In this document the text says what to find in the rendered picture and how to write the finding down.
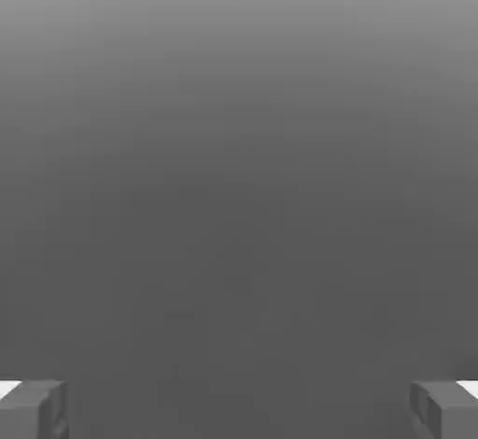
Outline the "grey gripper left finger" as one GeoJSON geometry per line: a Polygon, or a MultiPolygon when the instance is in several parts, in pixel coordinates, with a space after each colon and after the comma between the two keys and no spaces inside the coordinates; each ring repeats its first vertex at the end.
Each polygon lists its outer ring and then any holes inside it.
{"type": "Polygon", "coordinates": [[[0,380],[0,439],[69,439],[67,383],[0,380]]]}

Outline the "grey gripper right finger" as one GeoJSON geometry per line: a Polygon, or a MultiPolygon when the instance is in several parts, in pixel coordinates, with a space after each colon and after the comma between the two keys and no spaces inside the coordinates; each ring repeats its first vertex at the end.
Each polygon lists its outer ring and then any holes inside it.
{"type": "Polygon", "coordinates": [[[478,380],[414,381],[409,407],[416,439],[478,439],[478,380]]]}

